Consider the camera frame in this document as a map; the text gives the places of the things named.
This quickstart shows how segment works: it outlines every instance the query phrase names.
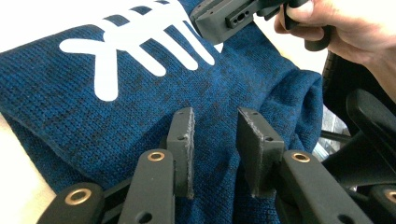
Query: white graphic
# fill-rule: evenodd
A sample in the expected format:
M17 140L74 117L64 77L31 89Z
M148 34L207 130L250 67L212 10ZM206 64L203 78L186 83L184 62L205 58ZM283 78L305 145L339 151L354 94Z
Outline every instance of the white graphic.
M154 76L162 77L166 74L166 69L140 47L150 39L168 49L187 69L198 68L198 62L164 31L171 25L185 36L207 63L215 64L213 57L184 23L186 21L192 27L188 15L178 1L166 0L166 4L148 0L132 3L131 8L148 7L150 11L144 15L133 10L117 13L129 21L121 26L107 20L96 22L94 25L105 31L104 42L72 38L60 44L63 52L95 55L94 89L99 99L113 101L118 97L117 50L128 52Z

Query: cloth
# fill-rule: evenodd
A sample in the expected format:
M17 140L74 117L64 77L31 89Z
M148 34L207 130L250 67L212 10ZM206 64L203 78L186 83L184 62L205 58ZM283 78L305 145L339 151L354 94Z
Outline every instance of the cloth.
M236 108L262 113L287 149L311 151L321 76L282 58L254 24L215 49L189 22L199 3L131 1L0 54L0 112L56 192L133 175L173 113L191 106L195 197L177 199L177 223L278 222L273 200L252 199L238 172Z

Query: navy blue fabric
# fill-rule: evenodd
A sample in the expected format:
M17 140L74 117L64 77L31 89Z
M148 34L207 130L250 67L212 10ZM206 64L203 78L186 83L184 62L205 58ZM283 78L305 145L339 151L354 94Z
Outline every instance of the navy blue fabric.
M198 3L181 1L187 13ZM154 40L141 47L156 51L153 57L167 71L163 77L118 50L119 96L111 102L94 93L95 56L59 48L68 38L103 41L104 31L94 25L4 52L0 112L59 192L80 181L108 189L133 175L139 155L156 148L167 134L173 113L191 106L195 197L177 199L177 223L277 223L273 199L252 199L243 171L238 172L236 108L260 111L287 149L311 151L320 133L321 76L282 58L254 24L226 41L222 53L197 36L214 65L175 27L165 32L198 62L198 69L184 68Z

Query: person's hand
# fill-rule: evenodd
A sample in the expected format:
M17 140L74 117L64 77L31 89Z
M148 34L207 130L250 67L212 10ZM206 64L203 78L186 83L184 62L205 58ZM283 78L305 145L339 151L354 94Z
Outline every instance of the person's hand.
M382 88L396 102L396 13L392 0L308 0L288 15L301 24L287 31L283 11L278 13L275 30L306 40L320 40L321 26L331 25L328 50L366 66Z

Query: table surface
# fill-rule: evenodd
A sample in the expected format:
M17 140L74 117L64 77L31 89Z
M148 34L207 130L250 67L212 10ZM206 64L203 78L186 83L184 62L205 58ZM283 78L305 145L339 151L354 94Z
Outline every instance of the table surface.
M117 11L119 7L123 5L115 4L115 1L8 1L0 6L0 53L91 20L102 19L112 15L109 11ZM301 69L322 72L327 50L309 52L304 49L302 39L276 34L274 20L255 18L255 22L283 56ZM55 194L1 114L0 143L0 223L36 223Z

